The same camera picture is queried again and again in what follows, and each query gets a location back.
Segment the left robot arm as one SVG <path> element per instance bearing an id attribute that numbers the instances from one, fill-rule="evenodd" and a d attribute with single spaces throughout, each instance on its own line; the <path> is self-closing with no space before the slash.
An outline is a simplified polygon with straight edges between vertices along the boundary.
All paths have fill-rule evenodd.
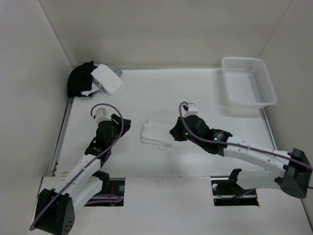
<path id="1" fill-rule="evenodd" d="M 110 176 L 101 171 L 112 153 L 112 146 L 131 127 L 129 119 L 116 114 L 98 117 L 96 136 L 86 148 L 78 165 L 56 187 L 43 189 L 38 196 L 34 221 L 30 230 L 39 229 L 52 235 L 67 235 L 77 212 L 85 205 L 119 203 L 121 197 L 113 193 L 108 199 L 96 200 L 110 189 Z"/>

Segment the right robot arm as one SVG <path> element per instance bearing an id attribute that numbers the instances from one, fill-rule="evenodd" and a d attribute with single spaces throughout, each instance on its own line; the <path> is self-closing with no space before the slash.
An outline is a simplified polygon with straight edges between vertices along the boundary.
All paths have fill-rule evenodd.
<path id="1" fill-rule="evenodd" d="M 280 189 L 295 198 L 305 198 L 313 168 L 300 149 L 292 152 L 262 149 L 221 129 L 209 128 L 196 115 L 179 117 L 170 130 L 175 141 L 191 141 L 205 152 L 245 161 L 261 168 L 233 169 L 227 180 L 217 183 L 216 193 L 241 196 L 251 189 Z"/>

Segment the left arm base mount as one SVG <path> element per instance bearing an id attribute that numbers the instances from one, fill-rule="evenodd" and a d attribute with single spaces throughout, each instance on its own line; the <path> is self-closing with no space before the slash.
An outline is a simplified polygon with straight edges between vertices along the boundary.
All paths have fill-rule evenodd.
<path id="1" fill-rule="evenodd" d="M 87 202 L 86 207 L 124 206 L 125 178 L 111 178 L 103 171 L 97 171 L 93 176 L 102 181 L 102 189 Z"/>

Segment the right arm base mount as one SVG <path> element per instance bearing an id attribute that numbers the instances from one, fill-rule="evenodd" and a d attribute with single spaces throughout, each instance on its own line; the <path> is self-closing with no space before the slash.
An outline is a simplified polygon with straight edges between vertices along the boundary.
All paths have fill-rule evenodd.
<path id="1" fill-rule="evenodd" d="M 228 177 L 211 178 L 214 206 L 259 206 L 256 189 L 243 189 L 237 184 L 241 171 L 238 168 Z"/>

